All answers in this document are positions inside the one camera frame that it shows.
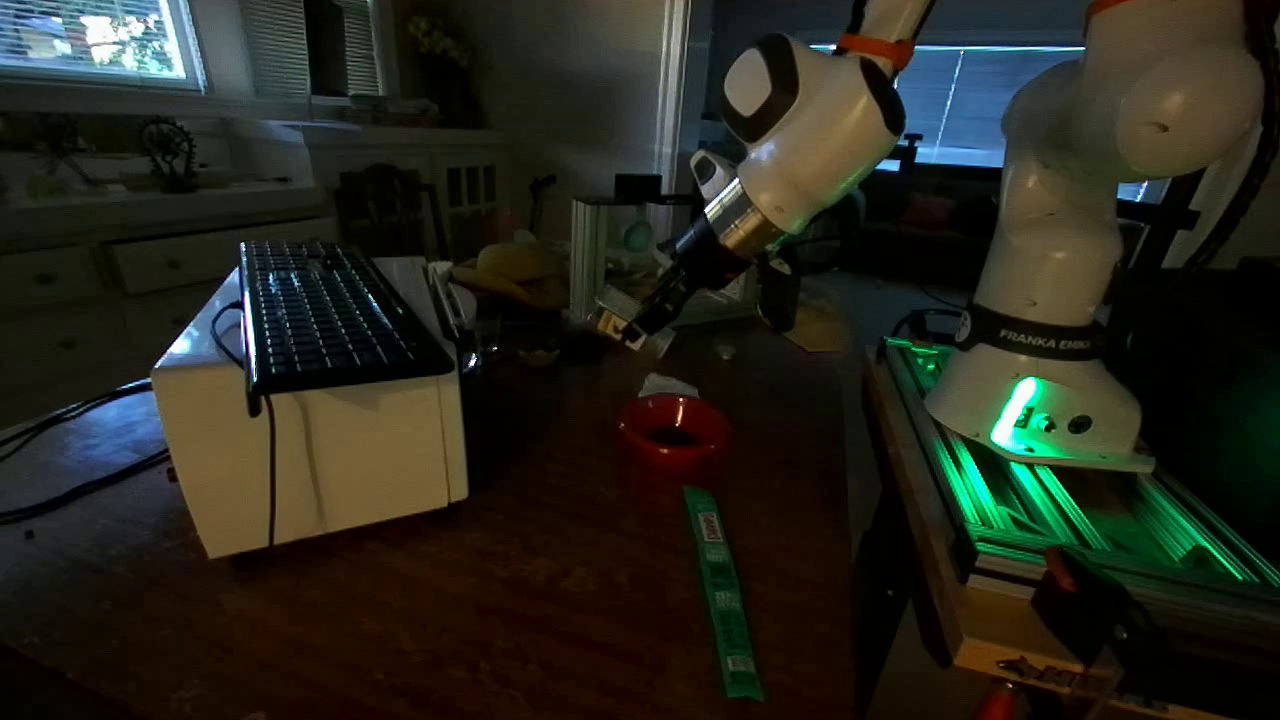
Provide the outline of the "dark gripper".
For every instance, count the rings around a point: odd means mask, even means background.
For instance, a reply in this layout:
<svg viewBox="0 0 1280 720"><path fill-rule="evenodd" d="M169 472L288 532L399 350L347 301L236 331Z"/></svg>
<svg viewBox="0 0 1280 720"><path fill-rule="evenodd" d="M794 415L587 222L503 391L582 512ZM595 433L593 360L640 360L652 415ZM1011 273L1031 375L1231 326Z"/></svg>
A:
<svg viewBox="0 0 1280 720"><path fill-rule="evenodd" d="M672 265L662 273L656 290L640 301L633 320L635 331L656 335L668 328L697 292L717 292L748 268L746 257L719 244L708 222L697 222L676 244Z"/></svg>

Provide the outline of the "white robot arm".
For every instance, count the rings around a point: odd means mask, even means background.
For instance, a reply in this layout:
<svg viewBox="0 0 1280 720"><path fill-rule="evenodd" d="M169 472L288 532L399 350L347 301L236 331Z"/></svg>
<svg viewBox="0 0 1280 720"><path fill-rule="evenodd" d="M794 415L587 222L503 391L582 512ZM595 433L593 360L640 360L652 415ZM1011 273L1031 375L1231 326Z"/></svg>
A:
<svg viewBox="0 0 1280 720"><path fill-rule="evenodd" d="M829 57L763 36L734 60L723 118L746 157L691 159L706 217L621 326L624 343L663 331L688 298L737 279L894 154L897 75L928 14L858 0ZM1259 111L1248 0L1089 0L1083 51L1005 111L997 235L928 415L1011 460L1144 472L1139 400L1106 370L1098 328L1122 265L1116 189L1218 163Z"/></svg>

